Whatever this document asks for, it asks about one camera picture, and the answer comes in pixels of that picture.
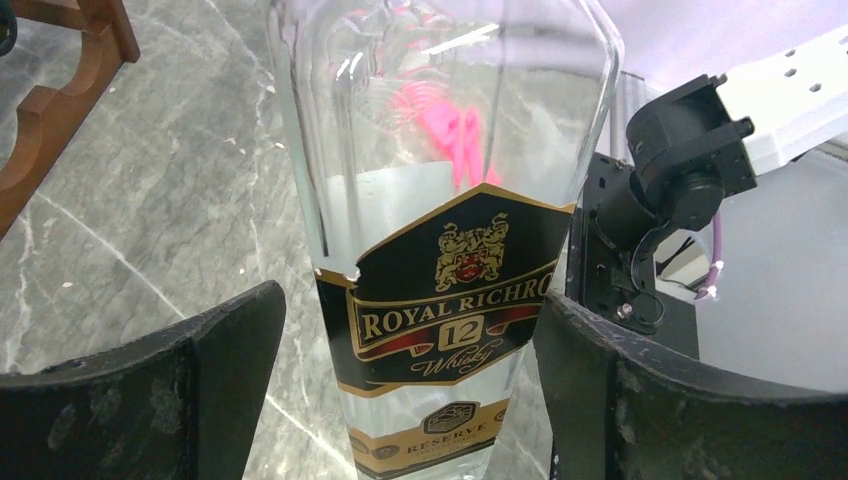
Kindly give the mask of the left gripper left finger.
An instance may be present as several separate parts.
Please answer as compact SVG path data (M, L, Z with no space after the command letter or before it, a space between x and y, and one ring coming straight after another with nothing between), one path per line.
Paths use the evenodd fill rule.
M5 479L239 479L286 317L263 282L119 347L1 378Z

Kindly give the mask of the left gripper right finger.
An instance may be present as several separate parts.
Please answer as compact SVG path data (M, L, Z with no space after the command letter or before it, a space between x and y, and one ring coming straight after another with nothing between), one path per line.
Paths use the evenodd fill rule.
M704 364L548 295L534 348L555 479L843 479L847 397Z

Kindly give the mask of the clear square liquor bottle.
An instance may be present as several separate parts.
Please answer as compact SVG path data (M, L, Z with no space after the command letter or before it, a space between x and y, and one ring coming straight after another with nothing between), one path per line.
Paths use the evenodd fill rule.
M597 1L272 1L287 145L361 479L480 479L620 73ZM390 95L443 84L502 183Z

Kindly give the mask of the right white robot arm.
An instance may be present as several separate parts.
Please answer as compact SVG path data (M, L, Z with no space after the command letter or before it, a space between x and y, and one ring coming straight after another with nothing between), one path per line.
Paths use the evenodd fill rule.
M723 267L721 203L754 189L847 129L847 30L699 76L642 106L626 126L629 161L595 154L569 240L566 293L587 310L652 335L666 316L655 253L672 234L712 231L697 300Z

